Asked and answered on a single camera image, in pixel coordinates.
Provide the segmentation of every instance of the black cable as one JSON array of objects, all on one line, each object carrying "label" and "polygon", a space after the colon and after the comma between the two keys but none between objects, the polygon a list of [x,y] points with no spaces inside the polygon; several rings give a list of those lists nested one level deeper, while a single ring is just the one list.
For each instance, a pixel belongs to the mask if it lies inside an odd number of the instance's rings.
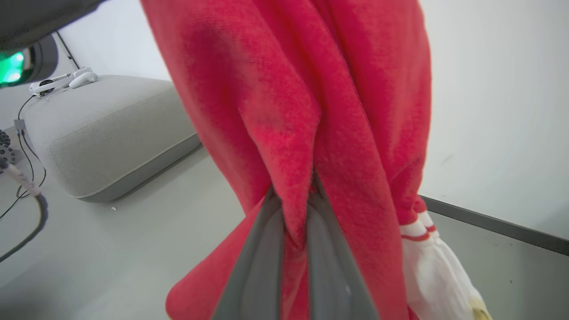
[{"label": "black cable", "polygon": [[[24,143],[26,144],[26,146],[28,147],[28,149],[30,150],[30,152],[32,152],[32,154],[36,157],[36,159],[41,163],[41,160],[39,159],[38,155],[32,150],[32,148],[30,147],[30,144],[28,143],[28,140],[26,139],[26,134],[24,131],[22,131],[22,138],[24,138]],[[20,148],[22,149],[22,151],[24,152],[24,155],[26,156],[26,158],[28,159],[28,162],[30,163],[30,167],[32,168],[32,182],[34,181],[34,167],[32,166],[32,163],[30,161],[30,158],[28,157],[26,150],[24,149],[24,147],[22,146],[22,140],[20,139],[20,136],[18,136],[18,141],[20,142]],[[46,181],[46,176],[47,176],[47,172],[46,172],[46,167],[44,167],[42,165],[43,168],[43,179],[42,182],[40,182],[38,187],[41,187],[44,183],[44,181]],[[18,187],[18,190],[16,191],[16,197],[22,199],[22,198],[27,198],[28,196],[30,196],[30,194],[26,194],[26,192],[24,192],[22,195],[20,195],[20,191],[22,190],[22,186]]]},{"label": "black cable", "polygon": [[[32,152],[32,154],[34,155],[34,157],[36,157],[36,159],[41,163],[42,161],[39,159],[38,155],[35,154],[34,150],[30,147],[30,144],[29,144],[28,141],[26,140],[26,135],[25,135],[25,134],[22,134],[22,138],[24,138],[24,143],[26,144],[26,146],[28,147],[28,149],[30,150],[30,152]],[[43,184],[43,182],[46,180],[46,175],[47,175],[46,167],[44,167],[44,166],[42,165],[42,168],[43,168],[43,179],[42,179],[42,182],[40,182],[40,184],[39,184],[38,187],[41,187],[42,184]]]},{"label": "black cable", "polygon": [[[18,177],[18,175],[21,175],[22,173],[20,173],[17,169],[16,172],[14,172],[14,169],[10,168],[10,164],[8,164],[6,161],[4,161],[4,159],[0,158],[0,169],[6,169],[8,172],[12,171],[11,173],[9,173],[10,175],[13,175],[14,177]],[[25,182],[27,179],[25,177],[21,177],[20,181],[21,182]],[[37,189],[35,187],[29,186],[30,190],[35,189],[37,192]],[[4,255],[0,256],[0,262],[3,262],[4,260],[6,260],[7,258],[9,258],[11,255],[15,254],[17,251],[19,251],[20,249],[22,249],[28,242],[30,242],[33,238],[35,238],[39,232],[41,230],[43,230],[43,228],[46,226],[46,221],[47,221],[47,201],[44,198],[44,196],[41,193],[37,193],[34,196],[34,199],[36,199],[36,201],[38,202],[38,206],[39,206],[39,212],[40,212],[40,219],[38,222],[38,226],[31,232],[31,234],[29,234],[24,240],[22,240],[17,246],[13,247],[12,249],[10,249],[8,252],[6,252]],[[8,210],[6,210],[6,212],[4,212],[4,214],[2,214],[0,216],[0,219],[2,217],[4,217],[5,214],[8,213],[8,211],[10,211],[10,209],[12,209],[16,203],[20,200],[20,198],[16,199],[16,201],[14,201],[14,203],[10,206],[10,208],[8,208]]]},{"label": "black cable", "polygon": [[73,60],[73,63],[75,64],[75,67],[77,67],[77,69],[81,69],[79,68],[79,65],[77,64],[77,61],[75,61],[75,58],[73,58],[73,55],[71,54],[71,51],[69,50],[69,48],[67,47],[67,45],[65,44],[65,41],[63,41],[63,38],[61,37],[61,35],[59,34],[59,31],[55,31],[55,33],[57,34],[57,36],[59,37],[59,40],[61,40],[61,43],[63,44],[63,47],[65,48],[65,50],[67,51],[67,53],[69,54],[68,58],[70,60]]},{"label": "black cable", "polygon": [[[18,141],[20,142],[20,149],[22,149],[22,151],[24,152],[24,155],[26,156],[26,159],[28,159],[28,163],[30,164],[30,168],[32,169],[32,182],[34,181],[35,177],[34,177],[34,166],[32,165],[32,160],[30,160],[30,157],[28,157],[28,154],[26,153],[26,150],[24,149],[23,145],[22,145],[22,138],[20,136],[20,132],[18,132]],[[26,194],[26,192],[24,192],[22,194],[22,196],[20,196],[20,190],[22,190],[22,186],[18,187],[18,190],[16,191],[16,198],[25,198],[27,196],[29,196],[30,194]]]},{"label": "black cable", "polygon": [[6,210],[6,211],[0,216],[0,219],[1,219],[2,217],[4,217],[4,216],[8,213],[8,211],[9,211],[10,209],[12,209],[12,208],[16,205],[16,203],[17,203],[20,199],[21,199],[21,198],[16,199],[16,201],[14,201],[14,203],[10,206],[10,208],[8,208],[8,210]]},{"label": "black cable", "polygon": [[[22,105],[22,107],[20,108],[20,110],[18,111],[18,120],[20,120],[20,116],[22,114],[22,110],[24,109],[24,107],[26,106],[26,104],[28,102],[30,102],[30,100],[33,98],[34,96],[31,96],[28,100],[26,100],[26,102],[24,102],[24,104]],[[26,146],[28,147],[28,149],[30,150],[30,152],[33,153],[33,155],[36,157],[36,159],[38,161],[41,160],[38,158],[38,155],[32,150],[32,148],[30,147],[30,144],[28,143],[28,141],[26,140],[26,131],[25,129],[22,130],[21,132],[22,137],[24,138],[24,142],[26,143]],[[34,181],[35,177],[34,177],[34,166],[32,165],[32,162],[30,160],[30,157],[28,157],[28,154],[26,153],[26,150],[24,149],[23,145],[22,145],[22,140],[20,138],[20,131],[18,131],[18,141],[20,143],[20,149],[22,149],[22,151],[24,152],[24,155],[26,156],[26,159],[28,159],[28,163],[30,164],[30,168],[32,170],[32,182]],[[42,182],[39,184],[39,187],[41,187],[43,185],[43,182],[46,180],[46,176],[47,176],[47,172],[46,172],[46,167],[43,167],[43,179]],[[16,190],[16,197],[18,199],[22,199],[22,198],[27,198],[28,196],[30,196],[30,194],[26,194],[27,191],[25,191],[22,195],[20,195],[20,191],[22,190],[22,186],[18,187],[18,190]]]},{"label": "black cable", "polygon": [[10,251],[6,252],[4,255],[0,257],[0,263],[9,258],[11,255],[15,254],[17,251],[22,249],[28,242],[30,242],[33,238],[35,238],[38,233],[46,226],[47,221],[47,202],[43,195],[39,194],[34,197],[39,205],[39,223],[38,226],[28,235],[22,242],[20,242],[16,247],[13,247]]},{"label": "black cable", "polygon": [[22,107],[20,108],[20,111],[18,111],[18,120],[20,120],[20,114],[22,113],[22,109],[24,108],[24,106],[26,105],[26,103],[28,103],[30,100],[32,100],[34,96],[31,96],[28,100],[26,100],[26,102],[24,102],[24,104],[22,105]]}]

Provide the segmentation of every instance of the white vr controller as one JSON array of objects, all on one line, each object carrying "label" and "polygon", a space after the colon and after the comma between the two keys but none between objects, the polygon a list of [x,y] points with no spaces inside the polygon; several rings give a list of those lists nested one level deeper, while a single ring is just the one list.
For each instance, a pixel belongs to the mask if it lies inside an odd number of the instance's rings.
[{"label": "white vr controller", "polygon": [[78,88],[84,84],[91,83],[97,81],[98,76],[94,72],[86,72],[80,75],[79,77],[73,79],[69,83],[70,88]]},{"label": "white vr controller", "polygon": [[61,75],[55,78],[51,78],[52,82],[46,83],[44,85],[40,85],[41,82],[35,82],[30,85],[30,93],[32,95],[39,95],[41,92],[50,90],[50,89],[58,89],[58,88],[67,88],[70,87],[72,89],[78,88],[84,84],[91,83],[97,81],[98,76],[91,70],[89,67],[83,67],[73,73],[68,73],[66,75]]}]

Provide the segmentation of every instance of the red fabric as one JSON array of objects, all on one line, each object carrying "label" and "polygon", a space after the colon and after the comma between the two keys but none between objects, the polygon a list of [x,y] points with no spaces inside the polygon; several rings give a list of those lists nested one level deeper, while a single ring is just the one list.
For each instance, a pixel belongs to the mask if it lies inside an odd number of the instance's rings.
[{"label": "red fabric", "polygon": [[307,319],[312,168],[382,319],[407,320],[398,224],[417,219],[430,57],[416,0],[142,0],[176,89],[245,219],[174,288],[208,319],[273,183],[286,221],[282,319]]}]

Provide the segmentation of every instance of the gray ottoman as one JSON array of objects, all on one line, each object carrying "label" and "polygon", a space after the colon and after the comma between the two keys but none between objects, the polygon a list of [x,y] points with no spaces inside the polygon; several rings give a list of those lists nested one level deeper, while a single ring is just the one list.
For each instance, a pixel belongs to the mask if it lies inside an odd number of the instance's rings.
[{"label": "gray ottoman", "polygon": [[118,198],[200,144],[163,80],[100,76],[32,104],[25,119],[50,176],[89,202]]}]

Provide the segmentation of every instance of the gray baseboard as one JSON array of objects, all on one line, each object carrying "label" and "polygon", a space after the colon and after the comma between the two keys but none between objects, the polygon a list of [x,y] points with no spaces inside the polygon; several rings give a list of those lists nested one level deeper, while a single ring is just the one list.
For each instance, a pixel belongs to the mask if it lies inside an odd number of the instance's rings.
[{"label": "gray baseboard", "polygon": [[439,215],[466,222],[486,230],[514,238],[543,249],[569,256],[569,241],[510,222],[486,216],[465,208],[453,206],[435,199],[422,197],[427,209]]}]

